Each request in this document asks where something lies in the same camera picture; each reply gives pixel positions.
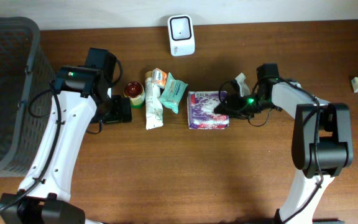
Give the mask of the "teal wipes packet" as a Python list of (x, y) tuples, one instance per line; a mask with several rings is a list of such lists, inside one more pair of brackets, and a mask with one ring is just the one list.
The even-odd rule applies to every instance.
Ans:
[(161, 104), (178, 114), (178, 107), (187, 87), (187, 83), (174, 79), (169, 73), (164, 91), (159, 98)]

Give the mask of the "small orange box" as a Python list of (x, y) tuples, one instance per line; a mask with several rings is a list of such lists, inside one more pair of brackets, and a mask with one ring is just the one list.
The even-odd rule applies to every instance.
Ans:
[(159, 68), (152, 71), (152, 83), (157, 85), (160, 89), (164, 89), (168, 78), (168, 73)]

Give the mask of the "green lid jar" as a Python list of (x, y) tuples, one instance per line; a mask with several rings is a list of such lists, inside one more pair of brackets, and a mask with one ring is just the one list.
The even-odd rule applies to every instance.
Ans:
[(132, 108), (141, 108), (145, 102), (144, 87), (139, 82), (129, 82), (125, 85), (123, 94), (130, 99)]

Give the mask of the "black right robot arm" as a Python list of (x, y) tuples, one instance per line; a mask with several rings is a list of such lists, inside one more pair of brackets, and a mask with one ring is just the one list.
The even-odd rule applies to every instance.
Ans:
[(351, 118), (344, 103), (330, 103), (311, 94), (294, 79), (282, 78), (275, 63), (257, 68), (257, 82), (248, 94), (219, 98), (217, 114), (250, 121), (264, 110), (285, 111), (294, 119), (291, 157), (295, 176), (285, 203), (269, 223), (313, 223), (316, 207), (343, 168), (353, 160)]

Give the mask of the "red purple tissue pack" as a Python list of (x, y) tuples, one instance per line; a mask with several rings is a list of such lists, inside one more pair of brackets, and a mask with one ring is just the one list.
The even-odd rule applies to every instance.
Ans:
[(226, 129), (229, 116), (217, 114), (218, 91), (189, 91), (187, 96), (188, 127), (190, 129)]

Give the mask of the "white cream tube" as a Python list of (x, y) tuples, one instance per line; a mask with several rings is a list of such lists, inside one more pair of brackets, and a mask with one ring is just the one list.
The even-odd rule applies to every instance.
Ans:
[(152, 81), (152, 71), (145, 74), (146, 130), (163, 126), (163, 106), (159, 100), (160, 88)]

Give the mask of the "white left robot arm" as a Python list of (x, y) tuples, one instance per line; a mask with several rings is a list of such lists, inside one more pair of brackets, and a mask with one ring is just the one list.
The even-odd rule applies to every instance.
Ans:
[(52, 105), (37, 154), (16, 194), (2, 194), (4, 223), (91, 223), (72, 205), (71, 181), (88, 126), (132, 121), (130, 100), (113, 95), (121, 67), (106, 49), (91, 48), (84, 65), (63, 66), (50, 82)]

